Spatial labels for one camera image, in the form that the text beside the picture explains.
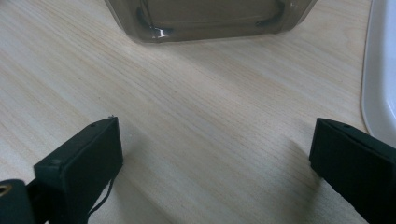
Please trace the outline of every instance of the wooden table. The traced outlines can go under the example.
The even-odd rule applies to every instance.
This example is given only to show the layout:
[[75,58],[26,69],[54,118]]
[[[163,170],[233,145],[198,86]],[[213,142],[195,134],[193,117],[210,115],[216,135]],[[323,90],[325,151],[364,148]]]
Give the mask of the wooden table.
[[142,45],[103,0],[0,1],[0,179],[120,119],[125,163],[90,223],[364,223],[311,170],[316,118],[361,130],[370,0],[281,35]]

